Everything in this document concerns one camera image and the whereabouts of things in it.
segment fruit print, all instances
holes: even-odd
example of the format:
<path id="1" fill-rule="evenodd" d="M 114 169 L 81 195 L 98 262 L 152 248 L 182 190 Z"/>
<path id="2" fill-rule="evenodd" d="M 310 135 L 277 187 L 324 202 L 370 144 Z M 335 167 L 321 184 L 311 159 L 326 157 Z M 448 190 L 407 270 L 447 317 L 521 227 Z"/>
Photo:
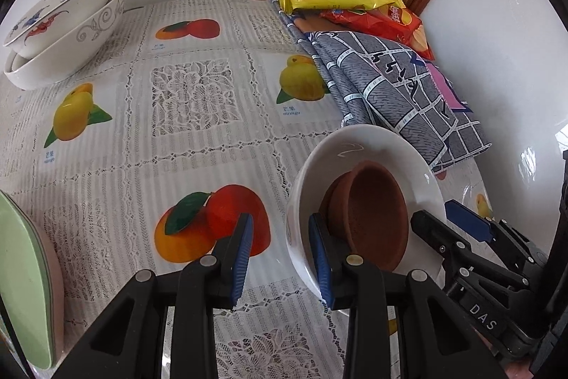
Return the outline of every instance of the fruit print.
<path id="1" fill-rule="evenodd" d="M 58 106 L 53 115 L 53 133 L 59 140 L 78 137 L 89 122 L 93 96 L 88 92 L 75 93 Z"/>
<path id="2" fill-rule="evenodd" d="M 112 119 L 112 116 L 93 103 L 93 85 L 81 84 L 69 92 L 55 110 L 53 127 L 43 147 L 47 148 L 56 140 L 75 139 L 88 125 Z"/>
<path id="3" fill-rule="evenodd" d="M 475 205 L 477 206 L 477 215 L 493 219 L 493 211 L 489 207 L 487 199 L 485 199 L 485 196 L 482 193 L 478 193 L 475 196 Z"/>
<path id="4" fill-rule="evenodd" d="M 190 262 L 211 250 L 216 240 L 232 234 L 241 213 L 253 218 L 251 257 L 271 243 L 268 214 L 258 195 L 230 184 L 213 193 L 197 191 L 166 211 L 154 230 L 154 244 L 163 259 Z"/>
<path id="5" fill-rule="evenodd" d="M 193 21 L 180 21 L 173 25 L 159 29 L 155 38 L 160 40 L 179 39 L 191 35 L 199 39 L 213 39 L 220 34 L 219 23 L 209 18 L 201 18 Z"/>
<path id="6" fill-rule="evenodd" d="M 191 225 L 183 230 L 165 234 L 166 221 L 174 207 L 166 211 L 155 228 L 155 249 L 164 260 L 175 264 L 199 259 L 215 245 L 215 238 L 207 226 L 205 210 L 198 212 Z"/>
<path id="7" fill-rule="evenodd" d="M 329 90 L 320 76 L 313 60 L 305 55 L 292 55 L 280 73 L 280 93 L 276 103 L 291 99 L 315 102 L 323 98 Z"/>
<path id="8" fill-rule="evenodd" d="M 268 214 L 252 190 L 242 185 L 225 185 L 209 197 L 205 209 L 215 238 L 232 234 L 240 214 L 247 212 L 253 219 L 251 256 L 260 254 L 271 244 Z"/>

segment blue gripper pad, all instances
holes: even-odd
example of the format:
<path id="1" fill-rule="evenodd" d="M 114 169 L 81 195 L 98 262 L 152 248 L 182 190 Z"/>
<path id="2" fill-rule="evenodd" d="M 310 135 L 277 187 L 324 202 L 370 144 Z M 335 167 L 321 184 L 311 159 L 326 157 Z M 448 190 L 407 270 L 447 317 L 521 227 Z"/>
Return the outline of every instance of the blue gripper pad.
<path id="1" fill-rule="evenodd" d="M 316 266 L 320 293 L 322 293 L 322 299 L 325 301 L 326 305 L 331 308 L 335 300 L 331 289 L 331 269 L 329 268 L 326 250 L 324 249 L 322 237 L 319 234 L 313 215 L 310 216 L 310 220 L 308 221 L 308 235 L 310 238 L 313 262 Z"/>
<path id="2" fill-rule="evenodd" d="M 491 242 L 493 234 L 491 233 L 491 228 L 487 220 L 482 219 L 475 212 L 470 211 L 467 207 L 454 199 L 447 201 L 445 207 L 446 217 L 450 222 L 456 224 L 469 236 L 479 242 Z"/>
<path id="3" fill-rule="evenodd" d="M 231 290 L 231 304 L 235 306 L 242 295 L 242 287 L 245 284 L 246 268 L 252 246 L 253 220 L 251 214 L 246 214 L 245 230 L 242 233 L 239 250 L 233 265 L 233 287 Z"/>

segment red chip bag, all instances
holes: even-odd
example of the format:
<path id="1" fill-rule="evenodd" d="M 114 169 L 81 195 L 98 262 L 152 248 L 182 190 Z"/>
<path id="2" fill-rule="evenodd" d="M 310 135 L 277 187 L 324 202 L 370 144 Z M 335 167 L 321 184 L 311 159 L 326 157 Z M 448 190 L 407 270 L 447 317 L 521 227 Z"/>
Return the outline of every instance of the red chip bag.
<path id="1" fill-rule="evenodd" d="M 320 16 L 353 31 L 395 40 L 415 50 L 422 58 L 434 60 L 422 20 L 408 9 L 389 4 L 372 11 L 327 10 Z"/>

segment white plate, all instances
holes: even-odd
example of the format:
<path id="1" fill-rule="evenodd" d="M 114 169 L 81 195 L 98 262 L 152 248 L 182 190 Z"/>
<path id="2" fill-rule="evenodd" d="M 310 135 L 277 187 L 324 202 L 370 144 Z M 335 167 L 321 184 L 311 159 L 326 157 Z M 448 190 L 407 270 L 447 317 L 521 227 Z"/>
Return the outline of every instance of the white plate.
<path id="1" fill-rule="evenodd" d="M 336 130 L 310 154 L 298 173 L 286 210 L 286 244 L 301 280 L 318 297 L 319 286 L 308 239 L 308 219 L 317 212 L 329 185 L 356 164 L 369 159 L 386 167 L 400 186 L 408 219 L 425 209 L 446 223 L 444 199 L 424 158 L 401 136 L 377 126 L 357 124 Z M 408 245 L 396 273 L 415 268 L 436 280 L 442 258 L 410 229 Z"/>

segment cloth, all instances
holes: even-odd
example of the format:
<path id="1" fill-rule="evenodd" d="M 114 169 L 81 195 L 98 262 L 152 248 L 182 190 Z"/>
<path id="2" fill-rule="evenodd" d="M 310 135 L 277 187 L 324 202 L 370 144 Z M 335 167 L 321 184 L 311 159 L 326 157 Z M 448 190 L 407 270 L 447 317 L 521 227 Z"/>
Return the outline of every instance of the cloth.
<path id="1" fill-rule="evenodd" d="M 218 36 L 170 28 L 180 37 L 156 37 L 168 25 L 187 28 L 203 18 L 219 24 Z M 342 377 L 348 319 L 327 311 L 297 278 L 284 218 L 297 172 L 343 115 L 329 94 L 276 103 L 279 76 L 295 54 L 305 52 L 269 1 L 177 0 L 126 12 L 99 53 L 64 82 L 21 91 L 0 76 L 0 189 L 54 245 L 65 286 L 66 352 L 138 270 L 184 267 L 154 245 L 167 209 L 189 193 L 236 183 L 261 198 L 272 242 L 251 258 L 237 310 L 215 314 L 220 377 Z M 87 84 L 111 119 L 72 140 L 52 140 L 56 108 Z M 476 194 L 485 194 L 475 161 L 444 175 L 444 199 L 475 208 Z M 394 346 L 392 352 L 398 377 Z"/>
<path id="2" fill-rule="evenodd" d="M 374 124 L 404 137 L 434 172 L 484 152 L 491 144 L 436 65 L 388 39 L 351 31 L 313 32 L 274 8 L 313 58 L 343 114 L 342 126 Z"/>

